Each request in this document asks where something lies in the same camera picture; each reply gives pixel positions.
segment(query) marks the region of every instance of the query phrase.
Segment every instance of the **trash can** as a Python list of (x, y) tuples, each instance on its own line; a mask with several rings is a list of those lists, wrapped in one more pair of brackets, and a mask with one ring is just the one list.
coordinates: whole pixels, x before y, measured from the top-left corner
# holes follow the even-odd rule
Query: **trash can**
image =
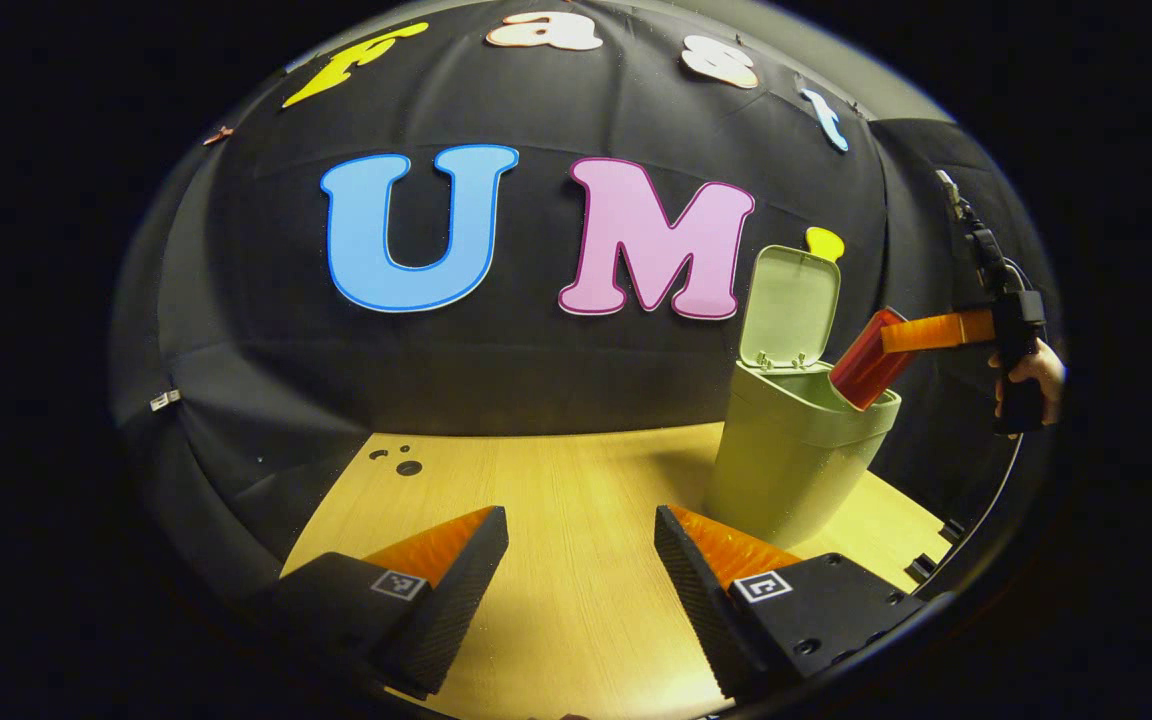
[(790, 247), (755, 260), (740, 361), (704, 510), (788, 548), (812, 537), (859, 482), (896, 420), (886, 389), (863, 414), (820, 361), (838, 306), (838, 265)]

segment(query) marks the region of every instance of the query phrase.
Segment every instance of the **light blue letter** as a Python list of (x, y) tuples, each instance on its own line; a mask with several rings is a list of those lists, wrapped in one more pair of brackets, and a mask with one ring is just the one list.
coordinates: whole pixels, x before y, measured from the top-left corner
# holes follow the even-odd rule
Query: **light blue letter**
[(324, 173), (332, 282), (349, 301), (381, 313), (416, 313), (462, 300), (492, 266), (499, 179), (517, 164), (518, 151), (500, 145), (439, 152), (434, 167), (452, 176), (450, 232), (444, 258), (424, 268), (389, 257), (389, 191), (410, 160), (371, 156)]
[(820, 127), (824, 128), (824, 132), (829, 137), (833, 146), (846, 152), (847, 137), (842, 137), (841, 132), (838, 131), (838, 113), (824, 104), (824, 97), (820, 97), (819, 92), (803, 88), (803, 96), (812, 101), (812, 106), (817, 111), (817, 119), (820, 120)]

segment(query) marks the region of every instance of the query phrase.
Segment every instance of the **open lid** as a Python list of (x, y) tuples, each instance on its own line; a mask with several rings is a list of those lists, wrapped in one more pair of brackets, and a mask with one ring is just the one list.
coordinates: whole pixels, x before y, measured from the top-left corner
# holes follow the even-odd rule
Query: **open lid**
[(791, 247), (755, 260), (740, 359), (751, 367), (803, 367), (820, 359), (838, 306), (838, 265)]

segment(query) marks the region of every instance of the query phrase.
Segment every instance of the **wooden tabletop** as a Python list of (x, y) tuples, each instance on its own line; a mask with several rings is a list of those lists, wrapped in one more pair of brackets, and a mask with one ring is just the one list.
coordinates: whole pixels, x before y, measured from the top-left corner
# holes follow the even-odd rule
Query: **wooden tabletop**
[[(501, 505), (509, 548), (442, 689), (420, 705), (471, 719), (703, 717), (732, 703), (660, 564), (653, 529), (658, 505), (702, 509), (722, 426), (371, 435), (306, 524), (283, 575), (323, 552), (363, 558)], [(388, 454), (372, 458), (376, 450)], [(420, 462), (419, 472), (399, 473), (407, 461)], [(948, 551), (940, 528), (865, 473), (819, 533), (786, 550), (805, 559), (841, 552), (911, 591), (904, 568), (914, 558), (940, 561)]]

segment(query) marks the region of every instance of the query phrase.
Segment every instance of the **letter m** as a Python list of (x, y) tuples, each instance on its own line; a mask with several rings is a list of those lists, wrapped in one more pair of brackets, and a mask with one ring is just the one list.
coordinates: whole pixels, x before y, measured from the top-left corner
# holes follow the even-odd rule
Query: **letter m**
[(669, 223), (639, 165), (612, 158), (586, 158), (571, 167), (585, 187), (585, 237), (581, 241), (576, 281), (558, 294), (573, 314), (612, 314), (626, 306), (616, 285), (616, 259), (623, 255), (634, 291), (646, 311), (690, 262), (684, 288), (670, 305), (679, 314), (722, 320), (736, 314), (732, 282), (736, 251), (755, 197), (741, 188), (708, 182), (696, 191), (679, 221)]

